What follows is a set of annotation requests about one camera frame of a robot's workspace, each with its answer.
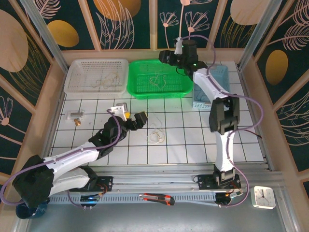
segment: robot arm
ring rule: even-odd
[[[109,145],[115,141],[118,135],[118,126],[115,119],[110,117],[104,128],[85,144],[53,157],[42,159],[36,155],[28,159],[22,169],[55,161],[24,172],[13,181],[14,188],[28,207],[37,207],[49,196],[73,188],[78,188],[79,191],[96,191],[99,178],[90,167],[86,166],[87,163],[108,155],[113,151],[113,147],[126,137],[129,130],[141,129],[147,122],[145,112],[135,114],[135,121],[127,118],[126,103],[111,107],[110,111],[114,112],[121,128],[120,138],[113,146],[98,150],[87,149]]]
[[[222,92],[228,93],[209,73],[207,65],[198,61],[197,44],[194,40],[177,39],[175,53],[161,51],[159,60],[172,66],[184,69],[191,80],[200,86],[211,101],[211,113],[209,118],[211,131],[216,134],[217,158],[214,166],[214,178],[217,185],[230,182],[235,177],[235,169],[230,160],[233,160],[233,137],[230,135],[229,146],[227,139],[231,131],[237,128],[239,123],[239,98],[228,97]]]

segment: clock face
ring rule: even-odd
[[[275,196],[271,188],[259,187],[254,188],[255,202],[258,206],[275,207]]]

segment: dark green wallpaper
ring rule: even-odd
[[[78,0],[35,0],[34,3],[61,50],[94,50]]]
[[[260,42],[259,42],[259,44],[256,46],[256,49],[255,49],[254,52],[253,52],[253,56],[255,56],[256,53],[259,51],[259,49],[260,49],[262,43],[264,42],[265,37],[268,35],[269,31],[271,30],[272,26],[274,25],[274,23],[276,22],[278,16],[280,15],[280,13],[281,13],[283,7],[285,6],[286,1],[287,1],[287,0],[282,0],[282,2],[281,2],[281,4],[280,4],[280,7],[279,7],[279,9],[278,9],[278,11],[277,11],[277,13],[276,13],[275,16],[273,17],[271,23],[269,24],[267,30],[265,31],[263,37],[261,38],[261,40],[260,40]]]
[[[11,174],[31,116],[0,87],[0,173]]]
[[[150,48],[148,0],[87,3],[103,50]]]
[[[278,111],[286,141],[299,172],[309,169],[309,82]]]
[[[30,103],[36,104],[50,63],[8,1],[0,1],[2,75]]]
[[[47,44],[45,43],[45,41],[43,40],[43,38],[41,37],[39,31],[37,30],[37,28],[35,27],[35,25],[33,24],[32,20],[30,19],[30,17],[28,16],[28,14],[25,11],[25,8],[23,7],[23,5],[20,3],[20,1],[17,1],[17,3],[19,4],[20,8],[23,10],[24,14],[26,15],[26,17],[28,18],[28,21],[31,23],[32,27],[34,28],[34,30],[37,32],[37,34],[39,35],[41,41],[43,42],[43,44],[45,45],[47,51],[49,52],[49,54],[51,55],[51,57],[54,57],[54,55],[52,54],[52,52],[49,50]]]
[[[179,0],[158,0],[158,48],[174,47],[174,39],[179,37],[180,19],[182,18],[181,37],[204,35],[209,37],[218,0],[196,0],[190,5],[183,6]],[[202,38],[193,38],[198,48],[206,48],[207,41]]]
[[[309,198],[309,181],[306,181],[303,184],[304,184],[304,188],[306,190],[307,196]]]
[[[231,6],[234,2],[233,17],[231,15]],[[237,12],[237,9],[245,4],[244,11]],[[262,11],[265,9],[261,5],[265,4],[263,0],[255,1],[233,1],[228,0],[225,11],[219,26],[216,40],[214,42],[216,48],[245,48],[247,45],[258,19]]]
[[[305,14],[309,8],[298,14],[301,2],[293,3],[257,61],[273,103],[309,69],[309,18]]]

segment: clock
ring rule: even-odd
[[[251,188],[251,201],[256,208],[273,209],[276,207],[274,190],[269,187],[255,186]]]

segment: metal bracket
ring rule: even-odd
[[[199,190],[210,190],[210,189],[241,189],[239,175],[235,174],[233,185],[231,181],[226,185],[218,185],[212,174],[198,175],[197,182]]]

